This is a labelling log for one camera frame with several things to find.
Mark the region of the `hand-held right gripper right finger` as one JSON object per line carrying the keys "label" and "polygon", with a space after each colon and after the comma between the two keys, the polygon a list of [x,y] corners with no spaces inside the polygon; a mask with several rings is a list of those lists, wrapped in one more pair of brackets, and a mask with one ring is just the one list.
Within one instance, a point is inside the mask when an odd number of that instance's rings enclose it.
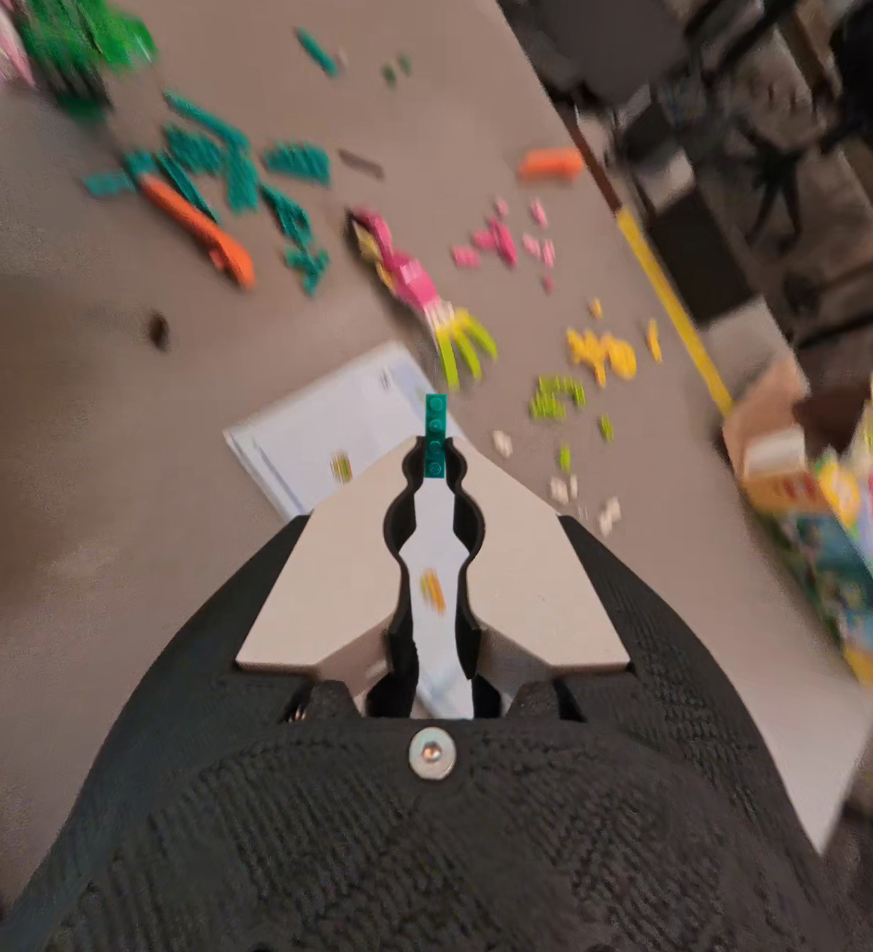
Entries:
{"label": "hand-held right gripper right finger", "polygon": [[455,643],[475,718],[528,684],[631,664],[557,511],[464,439],[446,443],[457,577]]}

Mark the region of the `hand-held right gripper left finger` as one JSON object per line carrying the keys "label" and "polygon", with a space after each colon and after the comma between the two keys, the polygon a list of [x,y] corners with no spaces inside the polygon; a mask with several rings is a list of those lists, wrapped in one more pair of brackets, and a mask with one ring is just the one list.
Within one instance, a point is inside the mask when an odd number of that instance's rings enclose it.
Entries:
{"label": "hand-held right gripper left finger", "polygon": [[407,717],[419,678],[409,572],[419,438],[317,505],[238,651],[245,671],[345,684],[371,717]]}

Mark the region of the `teal lego plate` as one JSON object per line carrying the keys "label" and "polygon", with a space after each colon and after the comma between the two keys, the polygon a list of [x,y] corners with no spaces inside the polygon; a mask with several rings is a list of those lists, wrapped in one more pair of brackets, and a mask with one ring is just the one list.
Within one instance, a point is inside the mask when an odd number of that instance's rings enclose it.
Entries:
{"label": "teal lego plate", "polygon": [[330,78],[339,75],[340,65],[335,54],[331,54],[311,31],[296,28],[295,36],[303,51]]}
{"label": "teal lego plate", "polygon": [[446,473],[447,395],[427,394],[425,399],[424,477],[444,479]]}

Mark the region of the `lego instruction booklet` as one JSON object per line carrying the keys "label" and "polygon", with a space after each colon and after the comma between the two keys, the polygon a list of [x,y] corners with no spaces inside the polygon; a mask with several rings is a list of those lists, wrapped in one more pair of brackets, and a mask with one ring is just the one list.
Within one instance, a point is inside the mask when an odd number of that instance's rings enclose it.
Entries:
{"label": "lego instruction booklet", "polygon": [[[308,514],[351,478],[425,429],[432,384],[407,349],[383,345],[225,431],[225,439],[286,518]],[[455,644],[457,580],[466,548],[454,534],[454,496],[425,478],[407,565],[420,673],[417,702],[441,719],[469,719],[473,701]]]}

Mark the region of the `pile of yellow lego pieces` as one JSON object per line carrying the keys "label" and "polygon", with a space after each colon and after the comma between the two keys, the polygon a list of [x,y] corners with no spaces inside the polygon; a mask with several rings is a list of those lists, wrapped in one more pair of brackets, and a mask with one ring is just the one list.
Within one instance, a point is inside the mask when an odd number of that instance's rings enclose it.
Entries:
{"label": "pile of yellow lego pieces", "polygon": [[[591,298],[586,308],[592,321],[604,321],[605,311],[599,298]],[[639,345],[656,364],[664,362],[659,331],[658,321],[649,320],[642,328],[642,344]],[[607,387],[609,375],[624,382],[630,382],[637,376],[640,351],[628,339],[609,330],[596,332],[593,327],[584,330],[567,328],[565,342],[570,361],[587,367],[600,388]]]}

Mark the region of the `pink and lime lego assembly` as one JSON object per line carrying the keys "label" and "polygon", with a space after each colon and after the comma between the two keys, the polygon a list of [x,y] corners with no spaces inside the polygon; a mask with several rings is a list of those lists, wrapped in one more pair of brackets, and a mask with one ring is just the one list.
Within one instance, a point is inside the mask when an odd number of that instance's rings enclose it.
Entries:
{"label": "pink and lime lego assembly", "polygon": [[383,289],[428,335],[448,389],[456,391],[461,386],[461,364],[474,381],[481,381],[483,358],[494,361],[498,356],[490,331],[438,291],[418,258],[395,244],[390,227],[377,211],[349,208],[345,232],[355,254],[371,268]]}

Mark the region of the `colourful cardboard lego box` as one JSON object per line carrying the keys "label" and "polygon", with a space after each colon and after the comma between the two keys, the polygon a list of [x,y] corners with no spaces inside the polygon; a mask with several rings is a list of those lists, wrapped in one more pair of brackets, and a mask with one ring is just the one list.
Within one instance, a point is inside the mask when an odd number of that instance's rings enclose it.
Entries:
{"label": "colourful cardboard lego box", "polygon": [[741,494],[853,674],[873,687],[873,374],[813,394],[795,357],[778,358],[722,436]]}

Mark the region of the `pile of pink lego pieces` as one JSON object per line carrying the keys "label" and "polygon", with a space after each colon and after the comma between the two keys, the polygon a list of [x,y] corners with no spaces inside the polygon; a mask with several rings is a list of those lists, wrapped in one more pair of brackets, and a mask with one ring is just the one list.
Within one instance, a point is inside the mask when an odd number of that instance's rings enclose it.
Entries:
{"label": "pile of pink lego pieces", "polygon": [[476,269],[483,259],[493,257],[507,268],[516,268],[526,258],[531,265],[540,268],[539,284],[544,293],[551,295],[556,252],[549,234],[547,211],[538,199],[532,199],[527,212],[532,229],[514,231],[510,203],[501,197],[494,199],[482,227],[469,232],[462,244],[451,246],[454,266]]}

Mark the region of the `pile of teal lego pieces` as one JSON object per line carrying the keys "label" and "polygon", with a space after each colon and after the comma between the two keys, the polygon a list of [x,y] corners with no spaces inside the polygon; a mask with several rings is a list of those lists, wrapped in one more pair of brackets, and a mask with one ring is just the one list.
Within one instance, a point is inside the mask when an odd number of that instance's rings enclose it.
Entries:
{"label": "pile of teal lego pieces", "polygon": [[306,209],[262,179],[260,173],[275,173],[298,182],[328,187],[332,183],[332,168],[327,152],[309,142],[282,140],[256,159],[250,139],[237,126],[177,93],[166,91],[163,98],[186,125],[163,126],[165,149],[128,151],[122,156],[118,169],[82,178],[86,194],[97,200],[133,192],[145,197],[139,191],[137,178],[153,174],[228,232],[220,214],[196,183],[198,178],[215,178],[223,184],[231,214],[256,212],[260,205],[270,211],[287,243],[286,265],[298,274],[306,294],[316,292],[329,267],[329,255],[315,244],[313,225]]}

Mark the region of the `green lego assembly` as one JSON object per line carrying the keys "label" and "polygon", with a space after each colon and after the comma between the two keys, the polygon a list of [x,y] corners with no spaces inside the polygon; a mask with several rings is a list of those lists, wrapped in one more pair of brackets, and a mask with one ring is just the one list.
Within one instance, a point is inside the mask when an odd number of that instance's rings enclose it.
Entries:
{"label": "green lego assembly", "polygon": [[67,115],[104,121],[113,105],[105,74],[151,64],[157,47],[143,20],[107,1],[21,1],[14,24],[41,89]]}

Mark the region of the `pale pink lego assembly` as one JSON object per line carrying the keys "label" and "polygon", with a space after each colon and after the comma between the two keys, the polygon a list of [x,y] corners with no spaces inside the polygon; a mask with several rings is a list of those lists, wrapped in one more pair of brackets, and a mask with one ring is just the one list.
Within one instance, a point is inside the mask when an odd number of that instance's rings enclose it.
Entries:
{"label": "pale pink lego assembly", "polygon": [[0,92],[8,88],[38,91],[38,80],[18,28],[20,14],[18,2],[0,1]]}

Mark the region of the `scattered group of white bits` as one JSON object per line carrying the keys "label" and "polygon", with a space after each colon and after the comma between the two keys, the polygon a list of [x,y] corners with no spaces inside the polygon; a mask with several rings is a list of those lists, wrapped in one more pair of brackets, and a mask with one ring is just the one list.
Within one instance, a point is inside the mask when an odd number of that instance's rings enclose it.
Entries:
{"label": "scattered group of white bits", "polygon": [[[511,435],[502,430],[494,430],[490,435],[493,449],[502,459],[512,458],[514,443]],[[567,510],[575,505],[575,515],[579,522],[588,522],[587,508],[580,502],[580,483],[573,469],[573,453],[569,443],[559,444],[556,452],[558,473],[549,478],[549,501],[556,507]],[[609,497],[596,514],[596,528],[603,537],[608,537],[620,522],[623,515],[621,503],[616,496]]]}

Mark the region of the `long orange brick separator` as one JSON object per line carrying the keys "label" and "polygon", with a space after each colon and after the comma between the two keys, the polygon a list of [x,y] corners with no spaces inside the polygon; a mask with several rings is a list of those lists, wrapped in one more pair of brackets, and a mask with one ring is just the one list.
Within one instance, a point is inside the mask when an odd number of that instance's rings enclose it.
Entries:
{"label": "long orange brick separator", "polygon": [[217,270],[226,274],[241,289],[251,291],[256,286],[252,256],[237,239],[224,232],[204,212],[194,208],[173,187],[153,174],[137,178],[138,190],[170,220],[205,248]]}

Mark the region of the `short orange brick separator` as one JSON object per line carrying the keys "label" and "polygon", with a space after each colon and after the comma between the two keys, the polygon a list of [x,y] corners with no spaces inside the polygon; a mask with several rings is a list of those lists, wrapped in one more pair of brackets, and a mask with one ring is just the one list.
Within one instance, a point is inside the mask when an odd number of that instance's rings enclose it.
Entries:
{"label": "short orange brick separator", "polygon": [[520,159],[517,176],[522,182],[573,182],[586,171],[582,153],[571,147],[531,149]]}

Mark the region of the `dark blurred furniture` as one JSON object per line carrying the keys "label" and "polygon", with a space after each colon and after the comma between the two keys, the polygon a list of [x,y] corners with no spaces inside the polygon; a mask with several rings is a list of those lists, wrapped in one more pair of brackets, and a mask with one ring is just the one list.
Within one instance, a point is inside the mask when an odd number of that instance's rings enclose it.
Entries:
{"label": "dark blurred furniture", "polygon": [[[595,40],[610,40],[602,25],[608,13],[632,12],[634,2],[499,2],[504,17],[544,88],[557,105],[605,106],[610,103],[601,77],[589,73]],[[873,2],[851,2],[829,40],[839,91],[829,94],[835,117],[817,138],[795,148],[782,148],[753,125],[736,120],[734,127],[753,149],[753,185],[762,193],[757,217],[746,240],[755,242],[778,196],[784,199],[791,232],[780,244],[793,249],[803,233],[798,174],[810,156],[826,157],[844,143],[862,140],[873,151]]]}

